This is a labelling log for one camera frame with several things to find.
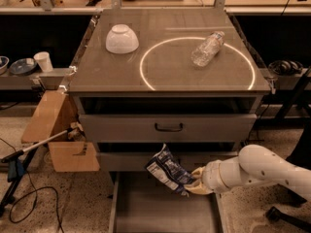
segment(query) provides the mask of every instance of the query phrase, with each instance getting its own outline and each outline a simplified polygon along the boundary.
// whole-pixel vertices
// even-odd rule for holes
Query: plastic bottle
[[[223,31],[215,31],[207,37],[204,42],[191,53],[192,62],[199,67],[206,66],[222,48],[224,44],[224,35]]]

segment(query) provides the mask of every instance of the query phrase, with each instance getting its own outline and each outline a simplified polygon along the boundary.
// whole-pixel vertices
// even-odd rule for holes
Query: blue snack package
[[[145,168],[160,182],[181,195],[188,195],[184,184],[190,184],[195,178],[187,172],[173,157],[166,144],[155,154]]]

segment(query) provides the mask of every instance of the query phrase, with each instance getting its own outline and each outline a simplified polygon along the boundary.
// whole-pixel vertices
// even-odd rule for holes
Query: bowl
[[[135,32],[125,24],[113,26],[106,38],[106,49],[112,53],[129,53],[137,50],[138,46]]]
[[[4,74],[8,69],[9,58],[0,56],[0,75]]]
[[[23,58],[14,62],[9,70],[10,73],[17,76],[26,76],[32,74],[37,66],[36,60],[33,58]]]

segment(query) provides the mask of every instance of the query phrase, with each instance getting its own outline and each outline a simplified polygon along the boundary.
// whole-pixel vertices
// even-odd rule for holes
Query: drawer handle
[[[155,123],[155,130],[160,131],[160,132],[180,132],[184,128],[183,123],[179,123],[178,127],[162,127]]]

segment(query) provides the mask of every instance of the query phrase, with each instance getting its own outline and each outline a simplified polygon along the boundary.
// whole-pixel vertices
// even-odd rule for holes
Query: robotic hand
[[[235,186],[278,183],[311,201],[311,171],[284,160],[258,145],[244,147],[225,161],[211,161],[192,172],[197,179],[185,189],[196,194],[222,193]]]

